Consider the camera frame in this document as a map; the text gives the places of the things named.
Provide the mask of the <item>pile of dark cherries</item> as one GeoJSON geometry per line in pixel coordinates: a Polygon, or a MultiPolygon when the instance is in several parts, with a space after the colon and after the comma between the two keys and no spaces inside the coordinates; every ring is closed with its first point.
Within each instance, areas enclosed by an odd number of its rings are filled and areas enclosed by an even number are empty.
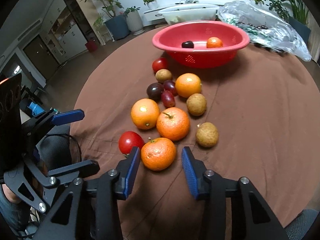
{"type": "Polygon", "coordinates": [[[244,23],[244,22],[238,22],[238,24],[249,26],[249,27],[252,27],[252,28],[255,28],[255,29],[261,29],[261,30],[268,29],[268,27],[266,25],[253,25],[251,23],[244,23]]]}

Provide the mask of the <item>red grape upper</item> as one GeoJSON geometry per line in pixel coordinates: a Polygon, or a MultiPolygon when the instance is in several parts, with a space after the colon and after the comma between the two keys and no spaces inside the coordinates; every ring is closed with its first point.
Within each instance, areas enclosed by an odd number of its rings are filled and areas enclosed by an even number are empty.
{"type": "Polygon", "coordinates": [[[173,96],[178,95],[174,81],[166,80],[164,81],[163,86],[164,86],[164,90],[171,92],[173,96]]]}

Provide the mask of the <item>tall plant blue pot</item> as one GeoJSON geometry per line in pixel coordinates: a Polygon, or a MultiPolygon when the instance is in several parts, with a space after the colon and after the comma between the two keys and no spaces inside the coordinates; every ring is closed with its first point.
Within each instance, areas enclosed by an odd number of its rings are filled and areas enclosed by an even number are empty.
{"type": "Polygon", "coordinates": [[[84,0],[85,3],[87,1],[97,1],[101,5],[102,13],[93,23],[96,29],[106,27],[114,40],[122,40],[129,36],[130,31],[124,16],[116,12],[116,8],[124,8],[119,0],[84,0]]]}

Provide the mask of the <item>small plant on cabinet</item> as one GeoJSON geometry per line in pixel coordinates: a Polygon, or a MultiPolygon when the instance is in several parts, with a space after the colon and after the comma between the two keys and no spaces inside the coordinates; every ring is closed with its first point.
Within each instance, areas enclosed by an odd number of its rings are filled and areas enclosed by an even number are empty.
{"type": "Polygon", "coordinates": [[[150,10],[158,8],[157,0],[143,0],[143,2],[150,10]]]}

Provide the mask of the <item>grey chair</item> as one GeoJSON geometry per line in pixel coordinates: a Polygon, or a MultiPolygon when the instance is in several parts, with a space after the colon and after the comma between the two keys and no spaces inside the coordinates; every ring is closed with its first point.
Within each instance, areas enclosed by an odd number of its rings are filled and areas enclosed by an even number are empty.
{"type": "Polygon", "coordinates": [[[304,209],[298,216],[285,227],[285,231],[290,240],[301,240],[315,221],[318,211],[304,209]]]}

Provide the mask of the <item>clear plastic bag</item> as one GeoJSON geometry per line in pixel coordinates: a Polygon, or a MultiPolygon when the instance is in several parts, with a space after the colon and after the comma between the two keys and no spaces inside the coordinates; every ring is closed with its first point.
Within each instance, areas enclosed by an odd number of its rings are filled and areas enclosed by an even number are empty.
{"type": "Polygon", "coordinates": [[[290,53],[309,62],[312,57],[296,30],[274,14],[244,1],[232,1],[217,10],[218,18],[245,31],[252,43],[290,53]]]}

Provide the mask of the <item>white shelving cabinet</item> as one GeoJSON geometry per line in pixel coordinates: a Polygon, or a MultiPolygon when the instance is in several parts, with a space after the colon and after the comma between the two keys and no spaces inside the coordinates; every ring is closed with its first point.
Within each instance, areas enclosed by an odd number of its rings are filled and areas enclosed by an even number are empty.
{"type": "Polygon", "coordinates": [[[90,0],[52,1],[41,24],[40,36],[58,63],[87,51],[90,45],[103,44],[94,27],[98,16],[90,0]]]}

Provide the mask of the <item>large mandarin with stem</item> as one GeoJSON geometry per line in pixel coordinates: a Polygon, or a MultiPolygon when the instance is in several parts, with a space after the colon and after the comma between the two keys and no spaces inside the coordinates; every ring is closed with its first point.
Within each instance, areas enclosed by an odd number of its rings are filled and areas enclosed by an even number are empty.
{"type": "Polygon", "coordinates": [[[156,128],[162,137],[171,141],[178,141],[188,135],[190,120],[184,110],[170,107],[160,113],[156,128]]]}

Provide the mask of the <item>red plastic colander bowl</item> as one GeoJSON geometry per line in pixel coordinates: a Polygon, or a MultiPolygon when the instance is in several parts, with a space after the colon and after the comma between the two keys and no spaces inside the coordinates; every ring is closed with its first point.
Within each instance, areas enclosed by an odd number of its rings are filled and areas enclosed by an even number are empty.
{"type": "Polygon", "coordinates": [[[242,29],[221,21],[191,21],[168,26],[152,38],[153,45],[165,51],[177,63],[191,68],[214,68],[232,61],[250,42],[242,29]],[[207,48],[208,38],[218,37],[221,48],[207,48]],[[182,48],[193,41],[194,48],[182,48]]]}

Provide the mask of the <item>mandarin with leaf stem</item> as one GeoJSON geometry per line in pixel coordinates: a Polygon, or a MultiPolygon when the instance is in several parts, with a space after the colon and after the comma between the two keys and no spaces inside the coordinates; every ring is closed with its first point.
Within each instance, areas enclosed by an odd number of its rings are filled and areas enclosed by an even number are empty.
{"type": "Polygon", "coordinates": [[[174,162],[176,154],[176,146],[170,139],[156,138],[142,147],[141,160],[146,168],[162,171],[174,162]]]}

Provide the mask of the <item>red bin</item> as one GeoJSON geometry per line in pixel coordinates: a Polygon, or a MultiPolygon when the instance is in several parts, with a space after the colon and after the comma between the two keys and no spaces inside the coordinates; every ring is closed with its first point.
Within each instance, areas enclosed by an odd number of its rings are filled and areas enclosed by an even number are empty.
{"type": "Polygon", "coordinates": [[[98,45],[95,43],[95,40],[89,40],[86,44],[85,44],[87,50],[92,53],[94,51],[96,51],[98,49],[98,45]]]}

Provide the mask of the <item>brown longan near right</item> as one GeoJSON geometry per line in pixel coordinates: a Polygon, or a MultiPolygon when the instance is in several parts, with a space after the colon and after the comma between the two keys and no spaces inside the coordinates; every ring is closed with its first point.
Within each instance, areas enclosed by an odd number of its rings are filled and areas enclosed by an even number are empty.
{"type": "Polygon", "coordinates": [[[204,122],[197,126],[196,141],[202,147],[213,147],[217,144],[218,139],[219,132],[214,124],[204,122]]]}

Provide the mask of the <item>red tomato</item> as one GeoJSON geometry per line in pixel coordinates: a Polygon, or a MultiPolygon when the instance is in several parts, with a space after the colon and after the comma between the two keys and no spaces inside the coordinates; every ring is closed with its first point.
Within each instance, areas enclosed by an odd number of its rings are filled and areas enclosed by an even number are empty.
{"type": "Polygon", "coordinates": [[[165,57],[160,57],[153,61],[152,63],[152,70],[154,73],[157,73],[161,69],[168,69],[169,68],[169,62],[165,57]]]}
{"type": "Polygon", "coordinates": [[[133,147],[142,148],[145,142],[142,137],[133,131],[124,132],[118,141],[118,147],[122,154],[128,155],[133,147]]]}

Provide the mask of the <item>smooth orange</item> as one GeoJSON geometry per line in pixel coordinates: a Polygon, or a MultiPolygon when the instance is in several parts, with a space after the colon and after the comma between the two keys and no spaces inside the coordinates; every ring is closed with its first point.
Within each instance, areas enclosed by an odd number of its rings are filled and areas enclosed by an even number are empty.
{"type": "Polygon", "coordinates": [[[182,74],[177,78],[175,88],[179,96],[188,98],[193,94],[202,92],[201,79],[193,73],[182,74]]]}
{"type": "Polygon", "coordinates": [[[138,129],[154,128],[159,115],[159,106],[151,99],[140,99],[131,108],[131,119],[138,129]]]}

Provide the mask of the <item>right plants in pots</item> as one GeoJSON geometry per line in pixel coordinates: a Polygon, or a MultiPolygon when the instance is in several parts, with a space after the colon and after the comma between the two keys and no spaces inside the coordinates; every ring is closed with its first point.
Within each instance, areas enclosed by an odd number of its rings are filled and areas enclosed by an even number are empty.
{"type": "Polygon", "coordinates": [[[255,5],[265,5],[282,20],[291,24],[296,32],[308,44],[311,30],[307,26],[309,9],[302,0],[249,0],[255,5]]]}

